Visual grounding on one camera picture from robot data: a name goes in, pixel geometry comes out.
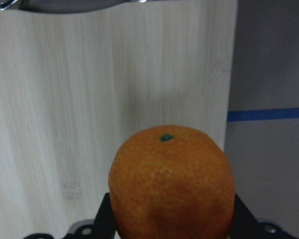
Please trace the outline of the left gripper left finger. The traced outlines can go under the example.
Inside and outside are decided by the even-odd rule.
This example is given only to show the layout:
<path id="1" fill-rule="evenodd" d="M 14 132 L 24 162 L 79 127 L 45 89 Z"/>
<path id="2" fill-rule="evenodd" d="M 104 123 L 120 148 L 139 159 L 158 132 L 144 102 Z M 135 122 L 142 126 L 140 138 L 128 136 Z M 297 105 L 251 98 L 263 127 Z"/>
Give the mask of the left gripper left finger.
<path id="1" fill-rule="evenodd" d="M 116 221 L 111 208 L 110 194 L 102 199 L 96 217 L 92 223 L 79 226 L 73 233 L 67 233 L 65 239 L 113 239 L 116 234 Z"/>

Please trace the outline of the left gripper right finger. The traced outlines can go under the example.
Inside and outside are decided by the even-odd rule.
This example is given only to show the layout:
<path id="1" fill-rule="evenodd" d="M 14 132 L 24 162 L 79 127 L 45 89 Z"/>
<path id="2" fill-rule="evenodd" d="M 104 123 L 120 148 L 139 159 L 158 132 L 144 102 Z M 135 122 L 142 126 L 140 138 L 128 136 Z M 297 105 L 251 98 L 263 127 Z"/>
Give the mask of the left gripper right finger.
<path id="1" fill-rule="evenodd" d="M 256 220 L 240 197 L 235 195 L 231 239 L 291 239 L 292 236 L 272 223 Z"/>

